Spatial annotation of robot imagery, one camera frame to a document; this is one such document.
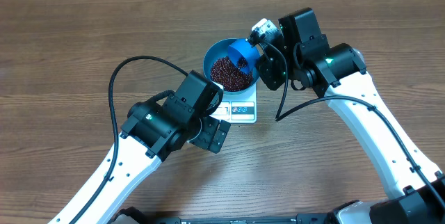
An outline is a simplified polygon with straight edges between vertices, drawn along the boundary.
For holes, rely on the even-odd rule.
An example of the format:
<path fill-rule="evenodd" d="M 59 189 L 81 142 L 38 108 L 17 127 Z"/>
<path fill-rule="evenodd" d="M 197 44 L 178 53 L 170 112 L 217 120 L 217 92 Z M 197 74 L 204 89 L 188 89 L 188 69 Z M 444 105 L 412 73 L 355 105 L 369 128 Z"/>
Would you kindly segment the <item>blue plastic measuring scoop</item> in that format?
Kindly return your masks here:
<path fill-rule="evenodd" d="M 260 53 L 256 47 L 244 38 L 235 40 L 227 47 L 228 57 L 231 62 L 243 73 L 249 74 L 255 67 L 255 63 L 260 58 Z"/>

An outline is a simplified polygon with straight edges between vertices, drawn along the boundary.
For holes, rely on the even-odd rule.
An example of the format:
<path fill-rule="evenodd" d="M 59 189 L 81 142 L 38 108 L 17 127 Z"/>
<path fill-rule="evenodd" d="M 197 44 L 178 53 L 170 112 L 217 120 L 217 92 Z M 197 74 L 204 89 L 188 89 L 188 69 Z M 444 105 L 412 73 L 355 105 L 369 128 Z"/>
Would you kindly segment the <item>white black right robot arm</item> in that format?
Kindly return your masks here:
<path fill-rule="evenodd" d="M 330 46 L 311 8 L 277 22 L 262 19 L 248 42 L 263 54 L 256 69 L 271 90 L 311 88 L 351 130 L 375 168 L 384 200 L 353 200 L 298 223 L 443 223 L 444 173 L 413 143 L 387 108 L 362 54 L 346 43 Z"/>

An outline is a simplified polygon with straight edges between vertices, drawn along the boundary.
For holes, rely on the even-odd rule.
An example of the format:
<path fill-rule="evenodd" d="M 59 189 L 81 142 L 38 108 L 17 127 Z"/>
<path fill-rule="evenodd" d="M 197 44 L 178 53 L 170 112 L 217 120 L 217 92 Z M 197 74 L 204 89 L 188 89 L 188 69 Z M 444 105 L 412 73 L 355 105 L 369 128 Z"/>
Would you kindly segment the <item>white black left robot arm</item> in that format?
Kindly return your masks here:
<path fill-rule="evenodd" d="M 192 71 L 176 91 L 134 104 L 96 171 L 52 223 L 108 223 L 131 192 L 185 143 L 218 153 L 230 123 L 212 117 L 223 87 Z"/>

